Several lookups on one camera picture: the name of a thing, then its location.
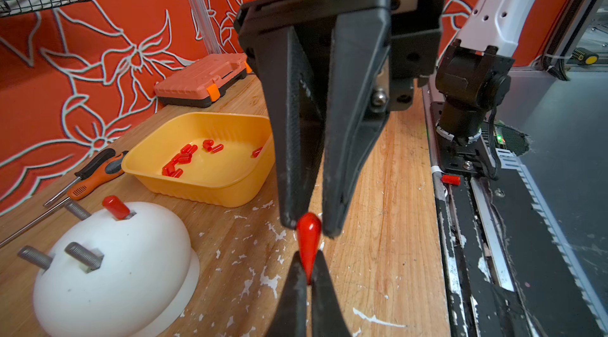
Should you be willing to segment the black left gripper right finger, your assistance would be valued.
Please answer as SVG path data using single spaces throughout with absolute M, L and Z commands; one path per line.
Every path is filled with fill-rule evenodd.
M 318 251 L 312 272 L 312 334 L 314 337 L 350 336 L 340 310 L 326 258 Z

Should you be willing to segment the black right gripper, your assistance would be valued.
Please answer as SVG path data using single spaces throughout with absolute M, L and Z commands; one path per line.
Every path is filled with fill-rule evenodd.
M 280 221 L 288 229 L 308 212 L 321 164 L 324 126 L 315 80 L 326 87 L 329 78 L 322 217 L 323 233 L 337 238 L 359 174 L 388 120 L 386 107 L 409 109 L 414 80 L 435 71 L 445 0 L 386 0 L 389 11 L 369 9 L 371 1 L 250 1 L 234 21 L 240 47 L 262 83 L 274 135 Z M 389 103 L 375 109 L 375 80 L 388 51 Z

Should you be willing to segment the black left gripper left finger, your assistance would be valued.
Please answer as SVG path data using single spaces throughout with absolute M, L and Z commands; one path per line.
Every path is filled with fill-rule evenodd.
M 266 336 L 307 335 L 307 274 L 296 252 Z

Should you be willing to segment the red screw protection sleeve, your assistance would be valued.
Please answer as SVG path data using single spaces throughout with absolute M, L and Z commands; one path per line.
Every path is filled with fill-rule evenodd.
M 131 210 L 115 195 L 104 198 L 102 205 L 119 221 L 125 220 L 131 216 Z

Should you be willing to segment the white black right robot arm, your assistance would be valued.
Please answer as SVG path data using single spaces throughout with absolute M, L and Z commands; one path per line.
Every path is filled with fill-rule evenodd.
M 361 170 L 415 80 L 435 77 L 446 103 L 438 135 L 479 146 L 510 87 L 537 0 L 478 0 L 440 51 L 445 0 L 257 0 L 234 28 L 260 79 L 272 132 L 280 222 L 296 229 L 322 182 L 322 232 L 338 237 Z

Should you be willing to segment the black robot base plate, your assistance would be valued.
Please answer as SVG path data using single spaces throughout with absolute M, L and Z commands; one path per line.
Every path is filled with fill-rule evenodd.
M 527 135 L 498 123 L 500 175 L 453 156 L 435 131 L 443 102 L 423 92 L 452 336 L 605 336 L 607 311 L 522 162 Z M 460 186 L 442 175 L 458 175 Z

